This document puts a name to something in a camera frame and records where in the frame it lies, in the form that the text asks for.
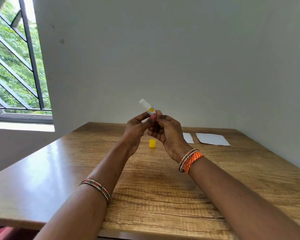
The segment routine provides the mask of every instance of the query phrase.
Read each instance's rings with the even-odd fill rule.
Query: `window sill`
[[[19,130],[19,131],[43,131],[43,132],[55,131],[53,124],[15,123],[15,122],[0,122],[0,129]]]

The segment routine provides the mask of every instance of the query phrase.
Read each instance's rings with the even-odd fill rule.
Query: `table top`
[[[40,229],[119,140],[125,125],[87,123],[0,172],[0,224]],[[235,129],[184,127],[194,148],[300,225],[300,169]],[[231,146],[202,144],[195,133]],[[108,206],[105,237],[237,239],[224,217],[148,135],[128,160]]]

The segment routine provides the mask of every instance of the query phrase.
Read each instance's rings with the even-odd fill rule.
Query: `orange bracelet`
[[[191,165],[198,160],[200,157],[203,157],[202,153],[200,152],[195,152],[193,155],[185,162],[183,169],[189,173]]]

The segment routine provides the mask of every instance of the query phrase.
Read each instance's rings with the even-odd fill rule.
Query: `hand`
[[[144,112],[127,122],[122,141],[128,142],[129,156],[132,156],[137,151],[140,145],[140,139],[144,135],[145,130],[154,125],[155,115],[152,115],[153,120],[149,117],[150,115],[147,112]]]
[[[156,111],[156,121],[149,127],[148,135],[161,141],[168,155],[180,163],[182,158],[193,149],[183,137],[181,124],[170,116],[162,115],[160,110]]]

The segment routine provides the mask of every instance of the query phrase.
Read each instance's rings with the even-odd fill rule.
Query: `beaded bangle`
[[[82,185],[82,184],[88,184],[88,185],[91,185],[91,186],[95,187],[96,189],[98,189],[104,195],[105,199],[107,200],[107,203],[109,203],[110,194],[101,184],[97,183],[96,181],[94,181],[92,179],[85,179],[80,183],[80,185]]]
[[[198,160],[200,157],[203,157],[203,155],[200,152],[195,152],[193,153],[193,155],[191,156],[191,158],[189,160],[187,160],[184,163],[184,170],[189,173],[190,167],[191,165]]]
[[[183,167],[183,165],[185,164],[185,162],[188,160],[188,158],[191,157],[193,153],[198,152],[198,151],[199,151],[198,149],[192,149],[190,152],[188,152],[188,153],[183,157],[183,159],[181,160],[181,162],[180,162],[180,164],[179,164],[179,171],[180,171],[181,173],[184,172],[184,170],[183,170],[182,167]]]

